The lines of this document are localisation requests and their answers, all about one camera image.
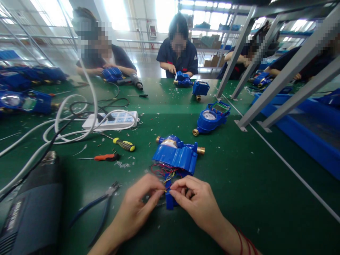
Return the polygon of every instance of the white power strip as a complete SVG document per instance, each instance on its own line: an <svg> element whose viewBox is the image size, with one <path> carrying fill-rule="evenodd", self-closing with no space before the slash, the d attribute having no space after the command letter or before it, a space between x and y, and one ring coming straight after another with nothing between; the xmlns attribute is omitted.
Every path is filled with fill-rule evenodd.
<svg viewBox="0 0 340 255"><path fill-rule="evenodd" d="M133 127L137 126L137 122L139 121L138 112L129 112L129 113L131 113L136 118L136 122L134 123ZM102 117L105 117L104 113L99 113L99 115ZM106 119L95 131L124 129L126 127L131 126L131 124L134 122L133 117L125 112L111 113L111 116L115 118L114 121L108 121L108 119ZM91 114L87 118L87 120L82 125L83 129L89 130L91 128L94 117L95 115ZM99 122L98 122L98 119L96 118L95 126L97 126L98 124Z"/></svg>

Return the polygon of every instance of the red screwdriver handle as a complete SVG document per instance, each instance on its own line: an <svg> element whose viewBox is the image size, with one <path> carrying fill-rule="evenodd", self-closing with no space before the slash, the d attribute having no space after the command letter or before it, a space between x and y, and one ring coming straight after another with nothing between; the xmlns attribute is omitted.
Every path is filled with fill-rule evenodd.
<svg viewBox="0 0 340 255"><path fill-rule="evenodd" d="M106 154L106 155L100 155L100 156L95 156L95 161L115 161L119 159L119 154Z"/></svg>

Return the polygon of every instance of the person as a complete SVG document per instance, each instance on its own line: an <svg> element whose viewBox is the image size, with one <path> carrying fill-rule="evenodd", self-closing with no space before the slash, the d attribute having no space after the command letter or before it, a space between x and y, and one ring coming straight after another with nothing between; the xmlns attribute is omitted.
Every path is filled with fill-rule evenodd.
<svg viewBox="0 0 340 255"><path fill-rule="evenodd" d="M322 69L324 69L336 55L339 54L340 34L334 40L331 40L324 49L317 54L299 73L294 76L294 80L308 82L315 75L317 75ZM290 51L280 56L275 62L269 65L264 72L270 73L273 77L279 75L282 69L288 64L288 62L294 57L294 55L301 48L295 47Z"/></svg>
<svg viewBox="0 0 340 255"><path fill-rule="evenodd" d="M151 174L146 174L130 187L112 223L88 255L115 254L119 246L132 238L145 224L164 190L163 183ZM150 193L150 198L144 204L142 198L147 193ZM170 194L226 253L260 254L254 245L224 218L208 183L188 175L171 185Z"/></svg>
<svg viewBox="0 0 340 255"><path fill-rule="evenodd" d="M124 76L137 73L126 52L121 47L111 44L90 10L79 7L73 11L73 17L72 24L77 35L89 42L81 59L90 76L101 76L102 71L108 67L118 68ZM79 60L76 63L76 71L79 75L84 75Z"/></svg>
<svg viewBox="0 0 340 255"><path fill-rule="evenodd" d="M268 30L270 29L271 24L269 21L265 23L264 26L262 26L252 37L251 41L249 43L246 43L241 51L241 54L239 55L236 65L230 75L230 80L239 80L243 74L243 72L247 69L249 64L252 62L253 58L256 55L256 51L259 48L260 43L262 42L263 38L266 36ZM277 41L279 38L279 32L275 35L275 38L273 41L269 44L267 52L264 57L269 57L275 54L275 52L278 50L279 42ZM231 60L231 57L233 56L233 52L235 50L235 47L232 47L230 51L226 54L224 57L224 60L226 61L221 68L218 76L216 79L221 80L224 76L225 71L228 67L228 61Z"/></svg>
<svg viewBox="0 0 340 255"><path fill-rule="evenodd" d="M177 13L170 23L169 37L163 41L156 58L167 78L174 79L177 71L189 77L198 74L197 50L188 36L187 21L181 13Z"/></svg>

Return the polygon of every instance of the screwdriver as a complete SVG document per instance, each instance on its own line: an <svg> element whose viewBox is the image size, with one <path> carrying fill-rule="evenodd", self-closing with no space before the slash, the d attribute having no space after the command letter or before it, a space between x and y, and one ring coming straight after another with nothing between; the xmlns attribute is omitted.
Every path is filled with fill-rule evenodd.
<svg viewBox="0 0 340 255"><path fill-rule="evenodd" d="M106 155L100 155L100 156L95 156L94 158L81 158L81 159L94 159L95 161L116 161L120 158L119 154L106 154Z"/></svg>
<svg viewBox="0 0 340 255"><path fill-rule="evenodd" d="M103 136L106 136L106 137L108 137L110 139L112 139L114 144L118 144L120 147L122 147L126 151L133 152L135 150L135 148L136 148L134 144L132 144L132 143L130 143L128 141L122 141L118 137L112 138L112 137L110 137L108 135L105 135L103 132L100 132L100 134L103 135Z"/></svg>
<svg viewBox="0 0 340 255"><path fill-rule="evenodd" d="M61 93L56 93L56 94L50 93L49 95L50 95L51 97L55 97L55 96L57 96L57 95L64 94L64 93L68 93L68 92L71 92L71 90L65 91L65 92L61 92Z"/></svg>
<svg viewBox="0 0 340 255"><path fill-rule="evenodd" d="M148 94L143 94L143 95L128 95L128 96L139 96L139 97L148 97Z"/></svg>

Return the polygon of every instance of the green workbench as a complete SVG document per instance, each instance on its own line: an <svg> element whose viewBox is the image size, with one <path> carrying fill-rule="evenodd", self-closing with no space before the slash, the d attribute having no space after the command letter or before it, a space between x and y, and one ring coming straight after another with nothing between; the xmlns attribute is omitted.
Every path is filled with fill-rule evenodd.
<svg viewBox="0 0 340 255"><path fill-rule="evenodd" d="M116 94L114 86L105 84L99 78L93 81L98 100ZM102 141L104 136L98 134L91 134L80 142L53 146L53 150L60 156L64 179L59 254L86 254L89 251L87 245L97 230L104 204L90 209L69 229L72 217L79 208L101 196L114 181L119 181L122 187L112 199L112 209L106 222L106 226L109 225L126 190L149 171L157 147L156 137L168 135L176 135L185 143L197 141L199 146L205 147L205 155L198 156L195 177L211 184L224 216L238 226L264 254L339 254L340 224L260 135L337 214L340 213L339 182L282 131L274 126L273 133L264 132L256 123L256 120L264 120L260 114L252 122L260 135L251 127L248 127L248 132L241 132L234 123L241 116L232 108L225 125L211 134L195 137L192 130L196 128L199 113L208 103L216 101L214 94L219 81L207 80L210 91L207 96L202 96L201 102L196 102L192 89L177 89L171 79L144 78L142 81L144 92L149 97L128 97L130 104L123 108L137 111L139 115L143 113L138 128L123 130L121 133L106 132L112 137L134 143L134 152L124 151L108 138ZM224 95L230 95L236 85L236 81L229 81ZM131 85L121 86L120 89L119 97L139 93ZM37 90L47 93L72 90L92 101L89 86L74 88L71 83L64 82L60 85L41 86ZM68 95L71 93L57 96L53 102L62 102ZM232 103L244 114L252 100L251 91L244 89L238 101ZM22 113L8 116L0 122L0 138L19 131L25 133L43 121L54 119L55 115ZM65 132L78 131L81 125L81 122L74 122ZM0 187L14 178L33 152L43 144L42 133L47 126L34 132L0 159ZM0 150L7 148L21 135L1 141ZM73 156L85 145L87 148L83 152ZM128 163L130 167L121 168L116 162L76 159L112 153L114 147L121 154L122 165ZM7 199L2 202L0 224L3 224L10 204ZM169 211L165 206L156 208L141 231L119 249L119 254L174 253L224 254L184 210L175 208Z"/></svg>

